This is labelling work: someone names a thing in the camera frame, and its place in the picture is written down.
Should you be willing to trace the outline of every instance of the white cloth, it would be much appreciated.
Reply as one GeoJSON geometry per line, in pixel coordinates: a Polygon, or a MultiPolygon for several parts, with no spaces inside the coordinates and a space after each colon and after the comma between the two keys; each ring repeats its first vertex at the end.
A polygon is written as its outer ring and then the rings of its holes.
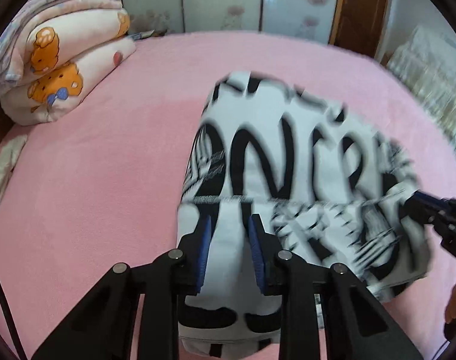
{"type": "Polygon", "coordinates": [[[33,83],[13,88],[1,98],[1,107],[23,126],[58,120],[135,49],[127,36],[89,49],[33,83]]]}
{"type": "Polygon", "coordinates": [[[178,241],[212,223],[204,285],[178,311],[186,349],[239,359],[278,340],[281,297],[256,285],[251,214],[307,262],[345,263],[380,300],[423,277],[424,228],[403,208],[417,189],[401,148],[345,107],[255,73],[227,76],[208,98],[178,209],[178,241]]]}
{"type": "Polygon", "coordinates": [[[18,157],[21,154],[26,141],[27,135],[20,135],[10,140],[3,146],[0,152],[0,201],[5,192],[8,181],[11,177],[12,170],[16,165],[18,157]]]}

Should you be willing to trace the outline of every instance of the black lettering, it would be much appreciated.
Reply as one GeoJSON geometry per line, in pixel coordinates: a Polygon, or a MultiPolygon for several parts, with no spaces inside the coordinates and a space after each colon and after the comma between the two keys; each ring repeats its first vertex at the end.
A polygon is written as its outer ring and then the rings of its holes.
{"type": "Polygon", "coordinates": [[[225,182],[225,174],[226,157],[223,141],[216,127],[211,123],[205,123],[196,133],[191,147],[182,197],[200,180],[202,182],[195,196],[219,196],[225,182]],[[208,156],[207,139],[211,143],[211,156],[208,156]],[[200,168],[208,161],[211,161],[208,171],[201,174],[200,168]]]}
{"type": "Polygon", "coordinates": [[[261,170],[271,197],[279,199],[290,198],[294,171],[293,132],[285,116],[280,119],[280,125],[285,143],[285,174],[282,186],[277,188],[274,182],[273,168],[260,142],[249,130],[242,128],[236,132],[231,143],[230,176],[233,195],[244,195],[245,155],[246,148],[251,144],[260,160],[261,170]]]}
{"type": "Polygon", "coordinates": [[[378,167],[378,172],[380,173],[380,178],[381,178],[381,186],[382,186],[382,195],[386,195],[388,191],[397,185],[399,183],[399,180],[396,178],[396,176],[392,173],[393,170],[393,163],[392,163],[392,158],[387,158],[387,163],[390,165],[390,169],[386,169],[385,164],[382,161],[383,157],[386,157],[386,155],[383,153],[383,148],[382,148],[382,141],[381,137],[379,134],[375,135],[374,140],[375,140],[375,161],[378,167]]]}
{"type": "Polygon", "coordinates": [[[316,174],[318,171],[318,161],[316,160],[315,146],[320,141],[327,140],[323,135],[322,131],[315,127],[311,134],[311,193],[315,202],[322,201],[320,193],[318,191],[318,183],[316,182],[316,174]]]}
{"type": "Polygon", "coordinates": [[[310,94],[305,94],[303,88],[299,88],[297,86],[294,87],[294,93],[296,93],[296,96],[298,97],[298,100],[300,102],[310,108],[315,108],[318,111],[325,112],[326,109],[328,108],[328,104],[325,102],[323,99],[319,99],[315,96],[312,96],[310,94]]]}
{"type": "Polygon", "coordinates": [[[345,135],[343,139],[341,140],[341,149],[342,149],[342,162],[343,162],[343,169],[345,171],[345,176],[348,179],[348,184],[349,188],[351,190],[351,193],[354,194],[356,190],[356,186],[358,184],[359,179],[361,178],[361,174],[363,173],[363,168],[364,168],[364,155],[363,155],[363,150],[361,149],[361,146],[359,145],[358,142],[356,142],[352,137],[349,135],[345,135]],[[346,152],[350,147],[354,147],[354,149],[358,152],[359,154],[359,162],[357,168],[354,170],[353,173],[348,175],[348,164],[346,161],[346,152]]]}
{"type": "Polygon", "coordinates": [[[246,90],[246,93],[248,95],[253,96],[257,92],[258,88],[260,87],[260,84],[263,81],[268,81],[275,88],[279,88],[281,86],[282,90],[284,91],[285,100],[289,100],[290,99],[290,97],[291,97],[290,88],[284,82],[282,82],[279,79],[271,78],[271,77],[268,77],[268,76],[259,76],[256,73],[251,73],[249,75],[248,88],[246,90]]]}
{"type": "Polygon", "coordinates": [[[333,117],[332,120],[330,120],[330,122],[331,123],[335,123],[335,124],[342,124],[345,121],[345,118],[346,118],[346,108],[343,105],[341,107],[341,111],[338,114],[338,116],[337,117],[333,117]]]}
{"type": "Polygon", "coordinates": [[[245,314],[246,326],[254,333],[275,332],[281,328],[281,307],[269,315],[245,314]]]}
{"type": "Polygon", "coordinates": [[[186,296],[178,297],[178,321],[183,326],[195,329],[221,329],[231,326],[237,320],[236,312],[227,307],[206,310],[186,305],[185,298],[186,296]]]}
{"type": "Polygon", "coordinates": [[[216,85],[214,86],[213,90],[213,96],[211,98],[211,103],[214,104],[218,101],[218,98],[220,96],[220,87],[221,85],[227,85],[229,86],[232,90],[234,90],[236,93],[241,95],[243,93],[243,87],[238,83],[238,82],[233,82],[230,81],[230,77],[227,76],[224,79],[218,81],[216,85]]]}
{"type": "Polygon", "coordinates": [[[397,226],[393,231],[383,209],[377,203],[361,207],[361,220],[363,225],[357,239],[360,249],[355,261],[363,266],[363,270],[382,280],[397,264],[400,254],[399,235],[404,229],[400,228],[402,226],[397,226]],[[378,230],[377,234],[373,234],[373,230],[378,230]],[[391,254],[388,261],[379,266],[373,266],[373,263],[389,250],[391,254]]]}

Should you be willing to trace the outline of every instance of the cartoon bear print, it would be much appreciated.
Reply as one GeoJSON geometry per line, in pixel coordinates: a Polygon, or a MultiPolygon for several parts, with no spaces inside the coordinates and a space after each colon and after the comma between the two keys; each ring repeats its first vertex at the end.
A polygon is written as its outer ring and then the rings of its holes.
{"type": "Polygon", "coordinates": [[[119,20],[119,31],[116,35],[116,38],[124,35],[128,32],[128,28],[130,25],[129,15],[126,13],[118,12],[118,20],[119,20]]]}
{"type": "Polygon", "coordinates": [[[42,75],[58,63],[59,37],[53,27],[41,28],[36,33],[34,50],[31,54],[31,70],[42,75]]]}
{"type": "MultiPolygon", "coordinates": [[[[46,104],[49,111],[55,100],[66,100],[78,96],[83,89],[83,77],[74,62],[66,62],[60,68],[34,81],[28,88],[28,97],[46,104]]],[[[31,108],[36,111],[40,105],[31,108]]]]}

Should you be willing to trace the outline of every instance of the folded blanket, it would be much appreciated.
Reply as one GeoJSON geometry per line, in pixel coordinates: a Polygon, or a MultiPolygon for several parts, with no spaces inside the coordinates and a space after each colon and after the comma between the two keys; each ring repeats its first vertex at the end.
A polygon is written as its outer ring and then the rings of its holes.
{"type": "Polygon", "coordinates": [[[45,21],[86,9],[121,9],[121,0],[29,0],[0,37],[0,97],[23,79],[27,42],[32,31],[45,21]]]}
{"type": "Polygon", "coordinates": [[[135,49],[127,36],[89,49],[38,80],[13,88],[1,98],[1,107],[23,126],[58,120],[135,49]]]}
{"type": "Polygon", "coordinates": [[[218,82],[178,209],[178,241],[212,226],[204,285],[178,309],[186,349],[239,359],[279,339],[281,297],[256,285],[251,214],[307,262],[346,264],[381,301],[399,294],[430,257],[404,210],[417,189],[400,146],[345,107],[254,73],[218,82]]]}
{"type": "Polygon", "coordinates": [[[89,9],[45,21],[28,37],[24,75],[18,85],[31,83],[83,51],[124,35],[128,28],[124,9],[89,9]]]}
{"type": "Polygon", "coordinates": [[[3,146],[0,152],[0,201],[5,192],[8,181],[11,177],[11,171],[16,165],[17,159],[21,154],[26,141],[27,135],[20,135],[10,140],[3,146]]]}

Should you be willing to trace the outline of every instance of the pink bed sheet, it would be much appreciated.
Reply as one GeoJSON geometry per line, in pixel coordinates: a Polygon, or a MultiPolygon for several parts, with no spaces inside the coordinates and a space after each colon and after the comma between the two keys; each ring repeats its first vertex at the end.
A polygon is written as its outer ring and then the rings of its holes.
{"type": "MultiPolygon", "coordinates": [[[[243,32],[144,40],[73,112],[28,132],[0,205],[0,279],[32,356],[116,262],[175,246],[176,209],[203,104],[235,70],[272,74],[337,99],[408,150],[422,188],[456,196],[456,159],[411,95],[370,59],[243,32]]],[[[456,261],[430,233],[433,267],[387,305],[426,358],[443,342],[456,261]]],[[[10,343],[0,310],[0,332],[10,343]]],[[[181,351],[181,359],[197,359],[181,351]]],[[[277,346],[253,359],[277,358],[277,346]]]]}

